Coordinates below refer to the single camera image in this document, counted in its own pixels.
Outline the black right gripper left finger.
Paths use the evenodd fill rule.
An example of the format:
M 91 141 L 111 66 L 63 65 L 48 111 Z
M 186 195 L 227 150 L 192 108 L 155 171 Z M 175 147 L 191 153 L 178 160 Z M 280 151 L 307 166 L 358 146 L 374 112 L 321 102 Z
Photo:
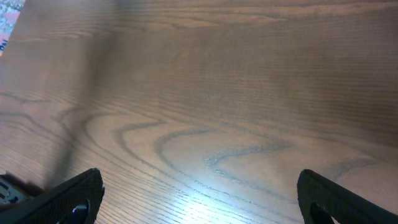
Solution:
M 103 196 L 100 170 L 88 169 L 29 201 L 1 211 L 1 223 L 93 224 Z

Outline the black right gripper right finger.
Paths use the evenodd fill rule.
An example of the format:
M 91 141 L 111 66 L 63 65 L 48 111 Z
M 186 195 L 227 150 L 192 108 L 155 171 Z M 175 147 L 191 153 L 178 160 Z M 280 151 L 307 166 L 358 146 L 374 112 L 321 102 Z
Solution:
M 305 224 L 397 223 L 397 215 L 354 194 L 310 169 L 297 182 L 298 204 Z

